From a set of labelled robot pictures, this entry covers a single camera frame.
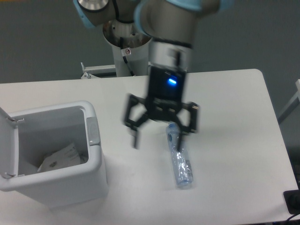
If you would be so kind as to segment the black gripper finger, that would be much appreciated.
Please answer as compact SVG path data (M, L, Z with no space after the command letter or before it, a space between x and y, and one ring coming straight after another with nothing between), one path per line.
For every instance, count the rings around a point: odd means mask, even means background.
M189 120L187 126L184 126L181 123L179 117L177 116L177 114L180 112L181 109L184 109L189 113ZM189 135L190 133L197 132L197 118L198 118L199 110L200 110L199 105L197 105L194 102L189 102L189 103L181 103L180 109L178 111L172 112L172 122L174 122L179 129L177 149L176 149L177 151L182 151L183 136Z
M123 116L123 124L129 128L133 137L132 146L138 149L139 145L139 128L148 120L148 112L145 107L145 99L129 94Z

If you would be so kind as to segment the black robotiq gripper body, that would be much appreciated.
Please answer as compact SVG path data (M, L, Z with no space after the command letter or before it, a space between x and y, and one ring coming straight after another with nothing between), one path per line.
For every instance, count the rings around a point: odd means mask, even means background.
M182 109L185 70L150 67L148 92L145 100L147 115L151 120L170 121L170 113Z

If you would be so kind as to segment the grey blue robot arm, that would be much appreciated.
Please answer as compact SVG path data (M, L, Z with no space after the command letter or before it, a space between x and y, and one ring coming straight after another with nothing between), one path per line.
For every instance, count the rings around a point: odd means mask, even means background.
M138 137L148 120L172 121L179 129L176 147L181 151L183 136L197 131L199 106L182 102L197 21L230 8L233 1L76 0L74 5L86 27L116 20L153 40L147 95L129 95L124 124Z

